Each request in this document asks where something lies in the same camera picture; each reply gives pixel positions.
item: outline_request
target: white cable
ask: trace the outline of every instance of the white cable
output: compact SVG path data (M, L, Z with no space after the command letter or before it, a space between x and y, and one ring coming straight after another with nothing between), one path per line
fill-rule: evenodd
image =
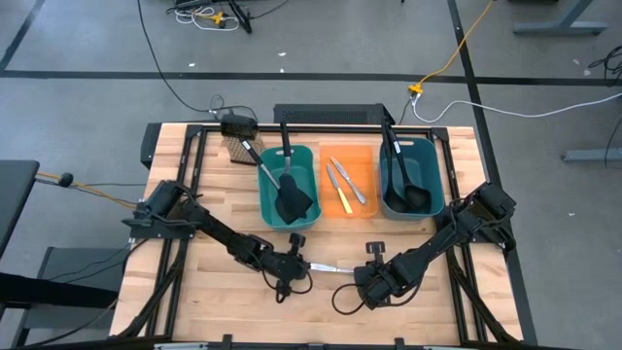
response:
M440 119L445 116L445 113L447 113L447 111L451 107L453 107L455 104L458 104L458 103L463 103L463 104L467 104L467 105L470 105L470 106L480 107L480 108L483 108L483 109L488 110L488 111L493 111L493 112L497 112L497 113L501 113L501 114L506 114L506 115L509 115L509 116L516 116L516 117L522 117L522 118L542 118L542 117L548 117L548 116L556 115L558 113L566 112L566 111L569 111L569 110L572 110L572 109L575 109L575 108L597 105L597 104L604 103L604 102L610 101L612 99L618 98L620 96L622 96L622 93L615 94L613 96L610 96L608 98L604 98L602 100L593 101L593 102L579 103L579 104L575 104L575 105L572 105L572 106L569 106L569 107L566 107L566 108L562 108L562 109L557 110L557 111L552 111L552 112L547 112L547 113L542 113L542 114L536 114L536 115L524 115L524 114L515 113L515 112L508 112L508 111L504 111L504 110L500 110L500 109L497 109L497 108L480 105L480 104L473 103L473 102L458 100L458 101L454 101L454 102L450 103L447 107L445 107L445 109L440 113L440 115L438 117L436 117L435 119L433 119L431 121L423 119L423 118L421 118L417 114L417 102L419 101L419 98L421 97L421 93L417 93L417 96L415 96L415 100L414 101L412 101L412 97L410 99L412 101L412 112L415 115L415 117L417 117L418 120L420 120L421 122L424 122L424 123L436 123L436 122L440 121Z
M201 30L234 31L235 29L240 27L240 22L237 20L236 17L225 17L225 18L223 18L223 20L234 20L236 25L233 28L204 27L204 26L201 26L198 23L198 21L196 20L197 18L201 18L201 16L197 16L197 14L204 15L204 16L213 16L215 13L216 13L216 11L213 8L211 8L211 7L199 8L196 12L175 10L175 20L177 20L181 24L193 23L197 28L199 28Z

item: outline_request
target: gray floor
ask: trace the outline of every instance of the gray floor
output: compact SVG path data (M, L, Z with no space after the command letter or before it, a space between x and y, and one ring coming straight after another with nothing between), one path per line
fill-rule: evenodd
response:
M0 1L0 44L13 40L34 1ZM278 1L250 3L267 9ZM477 76L584 78L587 64L619 42L622 6L602 0L584 17L608 20L599 37L514 37L513 21L552 19L571 1L498 1L469 41ZM166 0L143 0L145 22L165 71L426 74L456 47L446 2L292 0L256 21L256 32L202 32L164 14ZM464 25L486 1L460 0ZM135 3L47 0L8 69L50 71L155 70ZM446 73L463 75L459 60ZM272 120L275 103L382 102L396 116L408 83L174 81L195 106L214 93L252 106ZM620 91L605 87L480 86L485 104L524 113L565 107ZM468 99L465 85L427 84L420 113L434 118L447 103ZM546 120L487 113L505 189L518 201L513 220L540 344L617 349L622 341L620 170L601 163L566 165L571 148L601 148L622 115L622 101ZM142 182L138 162L149 122L206 119L179 104L159 80L0 79L0 158L34 158L44 171L70 171L82 182ZM405 123L416 124L411 114ZM474 125L472 110L452 109L440 122ZM622 136L614 140L622 143ZM128 199L141 188L111 189ZM34 276L48 246L122 247L129 213L96 197L35 186L2 261L2 271ZM15 313L10 315L14 320ZM7 345L11 320L0 328ZM46 338L40 332L35 338ZM79 335L86 339L100 332Z

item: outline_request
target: knife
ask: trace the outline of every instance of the knife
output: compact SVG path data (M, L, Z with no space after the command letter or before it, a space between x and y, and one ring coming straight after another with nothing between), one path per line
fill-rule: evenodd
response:
M339 197L341 198L341 203L343 204L343 208L346 210L346 213L352 214L352 208L350 207L350 203L348 203L348 199L346 199L345 194L343 194L343 191L339 187L339 183L337 182L337 178L334 177L334 173L332 172L332 168L330 167L330 164L328 164L328 163L327 163L327 171L328 171L328 175L330 177L330 181L332 182L332 185L337 189L337 192L339 193Z
M343 178L346 179L346 182L348 183L348 185L350 185L350 188L352 188L352 191L354 191L354 194L359 200L359 202L361 204L366 204L367 201L365 199L365 196L361 193L361 191L359 191L359 188L352 182L352 180L350 179L350 176L348 176L348 173L346 172L346 169L344 169L343 166L341 166L341 163L337 161L335 157L330 156L330 160L332 160L334 167L337 168L337 171L339 171L341 176L343 176Z

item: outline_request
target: teal bin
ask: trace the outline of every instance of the teal bin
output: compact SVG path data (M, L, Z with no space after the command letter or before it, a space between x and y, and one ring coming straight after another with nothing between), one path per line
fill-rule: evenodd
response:
M401 153L404 157L406 172L413 184L430 191L432 195L432 205L428 213L398 213L393 211L387 203L385 203L383 195L387 190L388 171L387 156L385 154L384 145L380 148L380 208L387 219L391 220L422 220L432 217L445 206L445 198L443 195L443 185L440 180L440 169L438 166L438 157L436 155L436 147L432 142L423 138L416 137L399 137L398 141ZM412 145L402 145L402 142L412 142ZM397 194L403 198L404 183L401 177L401 170L397 163L397 158L393 158L393 186Z
M270 169L272 176L278 181L279 176L281 176L285 170L283 148L276 147L263 151L261 160L263 160L265 166ZM298 219L290 225L286 225L274 207L274 201L279 193L263 171L259 170L261 216L265 223L272 228L289 232L312 227L322 214L318 187L315 183L315 172L313 171L313 152L304 146L292 145L292 166L290 168L290 173L294 177L298 188L313 200L313 205L307 210L306 218Z

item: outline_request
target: orange plastic container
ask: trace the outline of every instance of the orange plastic container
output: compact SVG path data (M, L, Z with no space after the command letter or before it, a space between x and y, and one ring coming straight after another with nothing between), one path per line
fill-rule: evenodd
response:
M350 185L341 176L330 157L335 157L346 169L352 182L365 196L366 204L359 202ZM326 218L369 218L378 212L378 194L376 190L376 170L373 166L371 146L321 146L320 147L320 205L322 216ZM327 164L346 195L352 214L347 214L339 198L337 189L332 185L327 172Z

